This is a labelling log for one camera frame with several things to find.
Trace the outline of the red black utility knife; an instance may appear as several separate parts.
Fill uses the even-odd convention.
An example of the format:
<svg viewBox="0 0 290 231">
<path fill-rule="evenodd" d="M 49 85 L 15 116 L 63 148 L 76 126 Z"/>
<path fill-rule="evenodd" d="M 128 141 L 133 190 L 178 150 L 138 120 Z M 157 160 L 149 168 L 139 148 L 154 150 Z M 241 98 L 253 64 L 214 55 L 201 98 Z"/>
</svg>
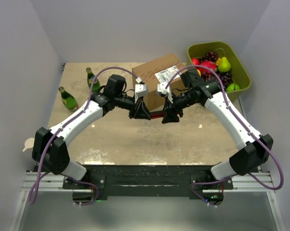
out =
<svg viewBox="0 0 290 231">
<path fill-rule="evenodd" d="M 149 113 L 151 119 L 158 119 L 158 118 L 164 118 L 166 115 L 165 110 L 158 110 L 158 111 L 153 111 Z"/>
</svg>

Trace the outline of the brown cardboard express box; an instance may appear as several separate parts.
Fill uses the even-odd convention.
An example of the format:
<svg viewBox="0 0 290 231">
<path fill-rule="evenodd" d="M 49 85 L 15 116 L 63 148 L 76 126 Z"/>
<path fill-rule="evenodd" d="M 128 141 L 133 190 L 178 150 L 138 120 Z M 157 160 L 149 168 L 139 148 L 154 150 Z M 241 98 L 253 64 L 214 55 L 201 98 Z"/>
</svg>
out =
<svg viewBox="0 0 290 231">
<path fill-rule="evenodd" d="M 144 102 L 150 111 L 163 106 L 165 103 L 164 98 L 157 94 L 159 81 L 155 77 L 155 73 L 174 65 L 179 70 L 185 67 L 175 54 L 170 53 L 132 68 L 132 72 L 140 77 L 148 87 L 149 93 L 144 97 Z"/>
</svg>

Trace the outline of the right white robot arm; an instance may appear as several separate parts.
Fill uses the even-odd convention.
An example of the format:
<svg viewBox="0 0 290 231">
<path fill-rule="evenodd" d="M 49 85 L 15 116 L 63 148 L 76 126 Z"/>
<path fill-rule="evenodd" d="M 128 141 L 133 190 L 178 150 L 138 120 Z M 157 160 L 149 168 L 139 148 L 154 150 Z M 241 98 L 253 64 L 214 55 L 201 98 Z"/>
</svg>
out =
<svg viewBox="0 0 290 231">
<path fill-rule="evenodd" d="M 205 177 L 209 188 L 217 189 L 224 178 L 243 176 L 268 160 L 268 150 L 273 145 L 272 137 L 262 135 L 251 126 L 240 112 L 232 107 L 232 102 L 215 80 L 205 82 L 193 69 L 180 77 L 187 91 L 178 96 L 171 92 L 167 83 L 157 85 L 157 93 L 165 97 L 162 122 L 179 122 L 179 118 L 183 116 L 183 109 L 199 103 L 218 118 L 238 149 L 228 160 L 211 168 L 211 174 Z"/>
</svg>

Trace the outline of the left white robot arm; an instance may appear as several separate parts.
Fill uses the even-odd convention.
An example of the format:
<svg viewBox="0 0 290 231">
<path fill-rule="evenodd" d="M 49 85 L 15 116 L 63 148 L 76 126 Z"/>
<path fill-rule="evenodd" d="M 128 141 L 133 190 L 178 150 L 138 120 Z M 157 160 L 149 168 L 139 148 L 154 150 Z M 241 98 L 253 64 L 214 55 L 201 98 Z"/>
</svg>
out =
<svg viewBox="0 0 290 231">
<path fill-rule="evenodd" d="M 112 75 L 106 85 L 91 94 L 84 105 L 67 119 L 50 129 L 39 128 L 32 153 L 32 158 L 38 163 L 38 171 L 45 169 L 55 175 L 73 178 L 74 184 L 80 189 L 87 188 L 91 177 L 86 174 L 84 166 L 70 159 L 67 147 L 84 129 L 115 107 L 128 110 L 131 118 L 150 119 L 143 101 L 148 94 L 148 87 L 140 78 L 136 81 L 134 96 L 129 97 L 123 92 L 126 79 Z"/>
</svg>

